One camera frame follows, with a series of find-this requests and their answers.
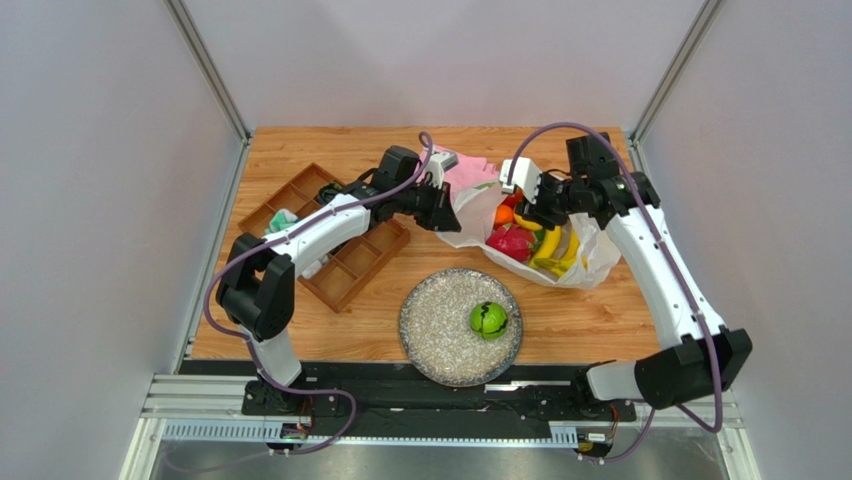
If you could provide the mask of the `white plastic bag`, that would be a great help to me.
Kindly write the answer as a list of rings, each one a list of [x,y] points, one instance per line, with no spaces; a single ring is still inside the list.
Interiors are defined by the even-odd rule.
[[[554,248],[545,246],[542,231],[497,225],[498,206],[506,198],[497,181],[463,190],[453,202],[462,230],[438,237],[454,248],[477,248],[493,263],[545,287],[594,288],[621,259],[613,241],[585,214],[569,217]]]

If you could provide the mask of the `red fake dragon fruit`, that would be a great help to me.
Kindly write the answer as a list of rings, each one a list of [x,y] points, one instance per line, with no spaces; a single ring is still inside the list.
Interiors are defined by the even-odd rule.
[[[528,262],[539,250],[544,230],[527,230],[517,224],[503,224],[493,230],[485,244],[518,261]]]

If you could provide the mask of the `yellow fake banana bunch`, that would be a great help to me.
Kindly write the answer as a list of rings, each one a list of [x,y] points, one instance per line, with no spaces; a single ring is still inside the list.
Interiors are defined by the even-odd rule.
[[[561,277],[576,264],[579,247],[580,240],[573,227],[559,231],[547,230],[539,250],[528,265]]]

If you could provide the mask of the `green fake melon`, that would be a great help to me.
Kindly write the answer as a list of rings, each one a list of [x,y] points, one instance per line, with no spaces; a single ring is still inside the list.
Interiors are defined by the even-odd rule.
[[[471,330],[484,340],[494,340],[503,336],[507,331],[508,322],[506,310],[495,302],[480,303],[469,315]]]

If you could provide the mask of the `yellow fake lemon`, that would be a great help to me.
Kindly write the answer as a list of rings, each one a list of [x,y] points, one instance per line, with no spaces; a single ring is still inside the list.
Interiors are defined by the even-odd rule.
[[[534,221],[531,221],[531,220],[524,219],[521,215],[519,215],[517,213],[514,213],[513,217],[514,217],[514,222],[518,226],[520,226],[521,228],[523,228],[525,230],[528,230],[528,231],[531,231],[531,232],[537,232],[537,231],[541,231],[543,229],[543,227],[540,224],[538,224]]]

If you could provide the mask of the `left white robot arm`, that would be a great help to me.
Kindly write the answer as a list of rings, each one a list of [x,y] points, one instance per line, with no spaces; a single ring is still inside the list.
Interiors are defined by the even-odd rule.
[[[444,179],[457,163],[449,151],[429,148],[421,158],[391,146],[378,167],[294,226],[261,238],[244,234],[233,243],[205,298],[237,325],[235,336],[246,342],[267,382],[288,388],[301,374],[287,326],[295,310],[296,281],[308,267],[397,214],[412,217],[428,231],[460,231],[451,186]]]

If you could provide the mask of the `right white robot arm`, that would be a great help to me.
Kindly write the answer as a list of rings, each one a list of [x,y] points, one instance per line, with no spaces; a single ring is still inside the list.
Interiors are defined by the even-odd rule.
[[[562,226],[573,214],[595,220],[629,265],[660,345],[640,360],[589,367],[580,379],[587,397],[641,400],[658,410],[719,398],[752,352],[750,336],[729,328],[709,305],[669,235],[649,179],[626,168],[608,135],[571,139],[566,148],[567,178],[515,156],[501,167],[503,188],[521,190],[522,216],[543,226]]]

